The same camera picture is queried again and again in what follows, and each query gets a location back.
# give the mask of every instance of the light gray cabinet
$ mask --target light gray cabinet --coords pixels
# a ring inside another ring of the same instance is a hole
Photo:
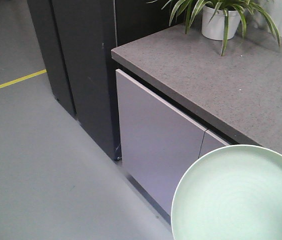
[[[170,214],[207,129],[123,71],[116,71],[116,80],[122,165]]]
[[[204,133],[202,147],[201,147],[199,157],[202,157],[204,154],[207,154],[211,152],[212,150],[215,150],[215,149],[218,149],[224,146],[228,146],[228,145],[230,145],[228,142],[223,140],[221,137],[216,135],[211,130],[207,130]]]

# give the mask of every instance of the countertop edge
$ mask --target countertop edge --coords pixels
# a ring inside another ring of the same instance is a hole
[[[194,102],[191,102],[190,100],[180,95],[173,89],[167,87],[165,84],[161,83],[155,77],[144,72],[142,69],[137,67],[132,62],[126,60],[124,57],[122,57],[120,54],[118,54],[115,51],[115,48],[111,50],[111,56],[112,59],[118,62],[120,65],[127,68],[128,70],[130,70],[131,72],[133,72],[134,74],[145,80],[147,83],[158,89],[160,92],[167,95],[169,98],[171,98],[172,100],[176,101],[177,103],[185,107],[187,110],[189,110],[191,113],[198,116],[202,120],[206,121],[208,124],[218,129],[221,133],[225,134],[226,136],[238,142],[239,144],[262,146],[258,142],[252,140],[248,136],[244,135],[243,133],[239,132],[232,126],[228,125],[222,119],[217,118],[216,116],[205,110],[204,108],[196,105]]]

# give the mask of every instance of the green leaf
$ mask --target green leaf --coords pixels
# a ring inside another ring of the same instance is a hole
[[[187,6],[187,10],[186,10],[186,15],[185,15],[185,34],[188,33],[188,28],[187,28],[187,26],[189,25],[189,22],[190,22],[191,5],[192,5],[192,2],[189,3],[189,5]]]
[[[198,15],[198,13],[201,11],[201,9],[208,3],[211,3],[211,1],[205,1],[205,0],[198,0],[196,2],[196,4],[194,5],[193,11],[191,13],[191,18],[190,18],[190,22],[187,26],[185,26],[187,28],[187,31],[189,30],[189,28],[191,27],[191,25],[193,24],[196,15]]]
[[[187,6],[190,4],[192,0],[186,0],[184,3],[182,3],[182,5],[180,6],[179,10],[176,12],[176,16],[180,16],[180,14],[183,13],[183,11],[187,8]]]
[[[162,9],[164,9],[169,3],[171,3],[173,0],[169,0],[169,1],[167,1],[165,4],[164,4],[164,6],[161,8],[161,10]]]
[[[258,4],[255,2],[250,3],[265,19],[272,35],[276,38],[277,44],[281,45],[280,34],[276,24],[273,22],[271,16]]]
[[[213,19],[213,17],[216,15],[216,13],[217,13],[217,11],[219,10],[221,4],[222,4],[221,0],[219,0],[219,1],[216,3],[216,5],[215,5],[215,7],[214,7],[214,13],[213,13],[212,17],[210,18],[209,23],[211,22],[211,20]]]
[[[223,9],[224,14],[224,30],[223,30],[223,41],[222,41],[222,51],[221,57],[225,55],[227,43],[228,43],[228,32],[229,32],[229,10]]]
[[[246,17],[244,15],[244,10],[242,11],[242,9],[240,8],[239,5],[233,4],[232,7],[237,10],[237,12],[240,15],[241,18],[241,24],[242,24],[242,38],[244,39],[247,33],[247,21],[246,21]]]
[[[174,8],[172,9],[171,15],[170,15],[170,21],[169,21],[169,26],[171,26],[172,20],[175,17],[175,14],[177,12],[177,10],[179,9],[179,7],[181,6],[181,4],[183,2],[185,2],[186,0],[179,0],[175,3]]]

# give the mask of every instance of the floor tape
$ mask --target floor tape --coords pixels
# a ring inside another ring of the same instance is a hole
[[[12,81],[8,81],[6,83],[0,84],[0,89],[5,88],[7,86],[10,86],[12,84],[16,84],[16,83],[22,82],[24,80],[27,80],[27,79],[30,79],[30,78],[33,78],[33,77],[36,77],[38,75],[45,74],[46,72],[47,72],[47,70],[43,69],[41,71],[37,71],[35,73],[29,74],[29,75],[26,75],[26,76],[23,76],[23,77],[19,77],[17,79],[12,80]]]

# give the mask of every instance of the ceramic plate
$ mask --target ceramic plate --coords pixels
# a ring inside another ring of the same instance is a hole
[[[231,145],[202,156],[172,203],[175,240],[282,240],[282,155]]]

